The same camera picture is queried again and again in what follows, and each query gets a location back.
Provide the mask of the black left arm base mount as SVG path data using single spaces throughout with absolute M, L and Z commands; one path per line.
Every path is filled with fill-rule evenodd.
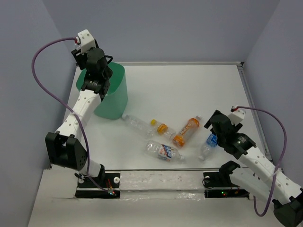
M 106 171 L 101 181 L 93 178 L 93 183 L 87 176 L 75 173 L 78 178 L 75 197 L 78 199 L 119 199 L 121 174 L 116 171 Z

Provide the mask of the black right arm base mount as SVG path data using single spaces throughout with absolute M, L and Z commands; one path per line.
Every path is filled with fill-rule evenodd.
M 230 176 L 240 165 L 234 161 L 228 161 L 218 170 L 204 172 L 202 185 L 206 189 L 206 198 L 249 198 L 250 193 L 231 182 Z

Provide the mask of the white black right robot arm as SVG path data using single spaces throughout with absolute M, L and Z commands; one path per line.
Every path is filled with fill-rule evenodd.
M 215 110 L 204 127 L 217 137 L 217 145 L 248 167 L 248 173 L 234 161 L 219 169 L 218 180 L 222 185 L 236 185 L 266 204 L 260 216 L 273 209 L 276 219 L 285 227 L 297 227 L 303 221 L 303 188 L 287 177 L 261 152 L 256 143 L 240 133 L 246 107 L 233 106 L 225 115 Z

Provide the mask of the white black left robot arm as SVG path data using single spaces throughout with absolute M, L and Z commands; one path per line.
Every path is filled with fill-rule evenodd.
M 90 44 L 81 42 L 80 49 L 71 53 L 80 69 L 86 70 L 84 81 L 63 124 L 56 132 L 46 135 L 46 148 L 53 165 L 78 171 L 78 177 L 85 176 L 93 186 L 99 187 L 105 181 L 105 167 L 90 159 L 88 146 L 83 146 L 80 140 L 87 142 L 84 128 L 108 92 L 113 74 L 108 65 L 113 58 L 105 55 L 95 40 Z

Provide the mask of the long clear bottle white cap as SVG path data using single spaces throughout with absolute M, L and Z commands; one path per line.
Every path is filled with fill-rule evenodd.
M 129 128 L 146 139 L 151 138 L 154 135 L 154 129 L 148 123 L 133 115 L 122 114 L 122 120 Z

